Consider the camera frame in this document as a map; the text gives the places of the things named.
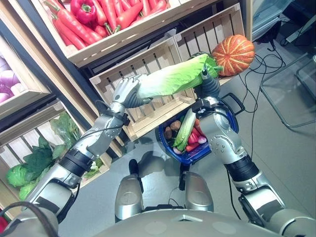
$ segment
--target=black joint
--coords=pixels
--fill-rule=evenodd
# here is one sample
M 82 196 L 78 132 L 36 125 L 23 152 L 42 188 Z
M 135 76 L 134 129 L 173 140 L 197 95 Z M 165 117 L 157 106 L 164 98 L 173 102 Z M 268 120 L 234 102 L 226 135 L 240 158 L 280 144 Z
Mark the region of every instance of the black joint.
M 250 156 L 245 156 L 231 164 L 225 164 L 226 169 L 236 182 L 253 178 L 259 173 L 258 167 L 252 162 Z
M 81 152 L 72 149 L 66 153 L 59 164 L 75 175 L 81 177 L 86 171 L 90 170 L 92 160 Z

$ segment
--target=cabbage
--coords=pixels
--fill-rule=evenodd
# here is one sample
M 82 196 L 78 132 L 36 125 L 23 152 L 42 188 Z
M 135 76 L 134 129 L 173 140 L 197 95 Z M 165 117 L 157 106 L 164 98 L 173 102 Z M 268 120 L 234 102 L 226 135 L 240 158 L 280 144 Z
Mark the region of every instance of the cabbage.
M 9 169 L 6 174 L 6 179 L 8 183 L 12 184 L 14 187 L 20 187 L 29 183 L 25 180 L 26 173 L 26 167 L 22 164 L 18 164 Z
M 19 197 L 21 201 L 24 201 L 27 195 L 32 191 L 32 189 L 36 186 L 38 182 L 32 181 L 29 184 L 21 187 Z
M 208 54 L 201 54 L 186 62 L 163 68 L 143 77 L 137 92 L 139 98 L 151 98 L 155 96 L 166 96 L 195 87 L 202 83 L 200 73 L 206 66 L 208 73 L 216 78 L 217 71 L 214 59 Z

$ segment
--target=lettuce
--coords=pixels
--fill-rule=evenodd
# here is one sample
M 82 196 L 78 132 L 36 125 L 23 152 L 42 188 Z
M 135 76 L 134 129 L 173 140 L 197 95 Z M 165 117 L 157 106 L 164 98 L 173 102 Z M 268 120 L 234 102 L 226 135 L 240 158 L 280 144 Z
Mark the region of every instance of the lettuce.
M 163 68 L 144 77 L 137 92 L 139 98 L 166 96 L 195 87 L 202 83 L 200 73 L 206 66 L 209 74 L 216 78 L 216 62 L 208 54 L 201 54 L 186 62 Z

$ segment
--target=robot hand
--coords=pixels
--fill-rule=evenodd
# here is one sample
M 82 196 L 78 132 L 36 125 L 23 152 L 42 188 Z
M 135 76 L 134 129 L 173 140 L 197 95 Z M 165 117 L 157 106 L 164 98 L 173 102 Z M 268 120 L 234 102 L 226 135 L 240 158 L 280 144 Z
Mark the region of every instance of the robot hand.
M 144 104 L 148 104 L 151 99 L 137 98 L 137 90 L 140 86 L 139 78 L 142 75 L 135 75 L 133 77 L 124 78 L 116 87 L 113 94 L 113 103 L 120 103 L 125 108 L 136 108 Z

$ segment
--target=wooden shelf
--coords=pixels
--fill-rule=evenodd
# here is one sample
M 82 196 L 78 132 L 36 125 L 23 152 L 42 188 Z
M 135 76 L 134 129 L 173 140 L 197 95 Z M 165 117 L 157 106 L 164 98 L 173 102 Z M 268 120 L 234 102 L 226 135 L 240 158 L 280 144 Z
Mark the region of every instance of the wooden shelf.
M 10 45 L 0 37 L 0 51 L 20 83 L 11 88 L 14 96 L 0 103 L 0 119 L 48 95 L 49 90 L 33 75 Z

